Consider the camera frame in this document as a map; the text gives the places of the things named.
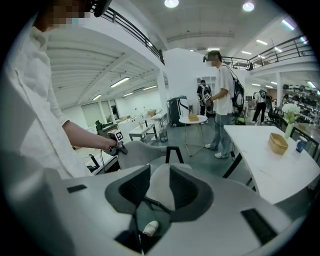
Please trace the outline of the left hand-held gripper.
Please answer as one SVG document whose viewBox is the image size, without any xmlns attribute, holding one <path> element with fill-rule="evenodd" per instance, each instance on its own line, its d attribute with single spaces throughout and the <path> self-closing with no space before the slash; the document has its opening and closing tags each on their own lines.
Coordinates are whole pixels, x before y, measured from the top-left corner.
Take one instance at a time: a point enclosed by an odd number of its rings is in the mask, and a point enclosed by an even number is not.
<svg viewBox="0 0 320 256">
<path fill-rule="evenodd" d="M 123 154 L 127 155 L 128 154 L 128 150 L 124 145 L 124 136 L 122 134 L 122 132 L 118 129 L 113 129 L 111 131 L 109 131 L 107 133 L 108 137 L 116 142 L 115 146 L 111 146 L 107 153 L 110 156 L 117 156 L 119 152 L 122 152 Z"/>
</svg>

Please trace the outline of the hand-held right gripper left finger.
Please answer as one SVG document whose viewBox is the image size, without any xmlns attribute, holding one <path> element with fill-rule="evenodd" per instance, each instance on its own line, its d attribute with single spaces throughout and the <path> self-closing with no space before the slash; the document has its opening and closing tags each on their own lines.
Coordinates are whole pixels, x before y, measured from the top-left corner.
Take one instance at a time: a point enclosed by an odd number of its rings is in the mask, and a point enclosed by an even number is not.
<svg viewBox="0 0 320 256">
<path fill-rule="evenodd" d="M 137 209 L 150 186 L 149 165 L 57 180 L 57 208 L 67 240 L 60 256 L 139 256 Z"/>
</svg>

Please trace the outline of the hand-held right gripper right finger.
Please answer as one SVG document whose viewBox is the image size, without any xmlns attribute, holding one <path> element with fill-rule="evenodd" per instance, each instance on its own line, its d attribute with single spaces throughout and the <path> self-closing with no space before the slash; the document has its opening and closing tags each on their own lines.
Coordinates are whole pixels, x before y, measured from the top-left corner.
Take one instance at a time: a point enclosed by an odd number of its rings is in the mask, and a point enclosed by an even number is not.
<svg viewBox="0 0 320 256">
<path fill-rule="evenodd" d="M 152 256 L 275 256 L 304 222 L 239 182 L 180 164 L 153 172 L 149 196 L 170 210 Z"/>
</svg>

